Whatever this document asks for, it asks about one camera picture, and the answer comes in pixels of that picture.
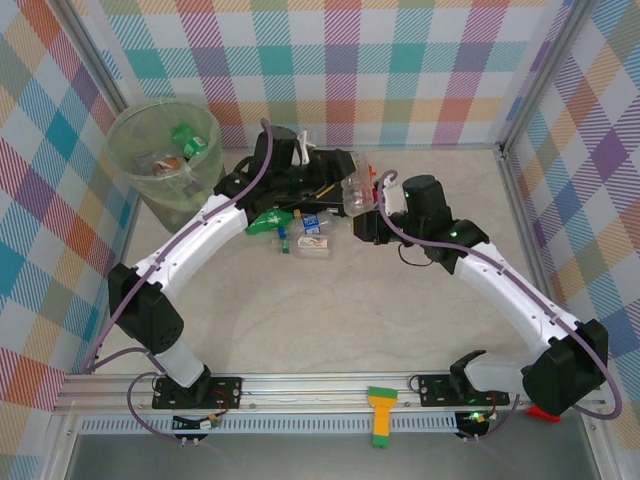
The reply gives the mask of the plain clear bottle white cap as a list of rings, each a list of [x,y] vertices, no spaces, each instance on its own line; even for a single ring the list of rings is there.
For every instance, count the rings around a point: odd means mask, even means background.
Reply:
[[[371,211],[375,206],[371,166],[365,155],[351,152],[355,171],[341,181],[345,214],[356,217]]]

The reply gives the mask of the clear bottle blue white label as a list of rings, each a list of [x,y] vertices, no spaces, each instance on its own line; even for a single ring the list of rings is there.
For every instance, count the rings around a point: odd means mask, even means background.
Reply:
[[[329,235],[334,232],[342,220],[340,216],[328,211],[305,214],[295,210],[293,215],[293,219],[286,227],[277,229],[278,236],[281,239],[298,235]]]

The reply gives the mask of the green plastic soda bottle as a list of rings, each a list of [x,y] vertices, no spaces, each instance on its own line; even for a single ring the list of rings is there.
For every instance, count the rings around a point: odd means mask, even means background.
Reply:
[[[258,235],[270,231],[283,232],[295,218],[296,216],[292,212],[281,209],[271,209],[259,215],[248,225],[246,233],[248,235]]]
[[[208,148],[208,144],[188,123],[180,123],[173,127],[171,136],[173,142],[182,150],[187,160],[191,160]]]

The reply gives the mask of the black hard case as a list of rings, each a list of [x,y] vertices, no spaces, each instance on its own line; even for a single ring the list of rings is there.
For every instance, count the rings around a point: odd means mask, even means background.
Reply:
[[[265,176],[248,195],[246,210],[252,215],[271,209],[305,214],[329,211],[345,216],[342,180],[334,180],[329,156],[333,150],[314,149],[310,162],[301,167],[269,167]]]

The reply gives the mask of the yellow green toy block stack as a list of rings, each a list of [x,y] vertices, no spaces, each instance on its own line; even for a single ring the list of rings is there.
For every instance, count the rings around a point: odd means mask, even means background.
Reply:
[[[368,401],[373,409],[372,445],[386,449],[389,446],[391,411],[398,401],[398,392],[391,388],[370,386]]]

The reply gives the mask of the small black electronics connector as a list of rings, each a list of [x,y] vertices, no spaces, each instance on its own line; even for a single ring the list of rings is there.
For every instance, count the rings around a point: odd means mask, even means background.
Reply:
[[[456,412],[455,420],[458,432],[456,435],[462,439],[482,437],[489,431],[492,419],[488,412]]]
[[[171,420],[171,430],[176,434],[205,435],[219,426],[220,419],[216,414],[194,418],[174,415]]]

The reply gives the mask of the red green toy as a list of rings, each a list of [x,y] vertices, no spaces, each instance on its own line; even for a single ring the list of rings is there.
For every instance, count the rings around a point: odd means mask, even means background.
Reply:
[[[549,423],[559,423],[562,421],[562,418],[560,416],[549,414],[536,405],[529,406],[525,410],[525,414],[532,418],[543,420]]]

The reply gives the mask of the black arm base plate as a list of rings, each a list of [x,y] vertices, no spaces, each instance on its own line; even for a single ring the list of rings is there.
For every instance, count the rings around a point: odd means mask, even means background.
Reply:
[[[241,377],[204,376],[191,387],[170,378],[158,378],[153,385],[154,410],[237,410],[242,394]]]
[[[507,406],[508,393],[475,390],[466,381],[458,383],[450,375],[418,375],[418,392],[422,407]]]

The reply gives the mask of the aluminium mounting rail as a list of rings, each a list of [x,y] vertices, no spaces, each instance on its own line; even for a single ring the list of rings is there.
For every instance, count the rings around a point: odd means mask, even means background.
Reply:
[[[369,408],[370,386],[391,388],[398,392],[396,407],[417,411],[490,411],[502,413],[511,406],[422,407],[418,392],[418,375],[445,374],[430,372],[396,373],[316,373],[316,374],[215,374],[214,377],[241,377],[240,406],[232,413],[337,413],[361,412]],[[126,413],[132,407],[139,413],[172,411],[204,413],[214,410],[154,410],[153,376],[72,375],[67,379],[54,406],[58,415],[71,413]]]

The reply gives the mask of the aluminium frame post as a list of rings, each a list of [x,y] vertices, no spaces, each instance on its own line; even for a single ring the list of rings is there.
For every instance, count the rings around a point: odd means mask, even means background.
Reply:
[[[72,0],[51,0],[51,5],[56,8],[66,33],[70,36],[87,70],[110,106],[117,113],[124,111],[127,107],[125,97],[117,87],[99,49],[95,46],[81,16],[73,6]]]
[[[598,2],[599,0],[575,0],[572,3],[565,21],[558,29],[558,34],[540,62],[540,68],[531,82],[528,94],[516,110],[514,119],[509,125],[509,129],[505,132],[504,139],[498,143],[499,151],[503,157],[508,156],[520,137],[525,133],[535,115],[535,111],[542,102],[544,94],[555,80],[578,34],[590,18]]]

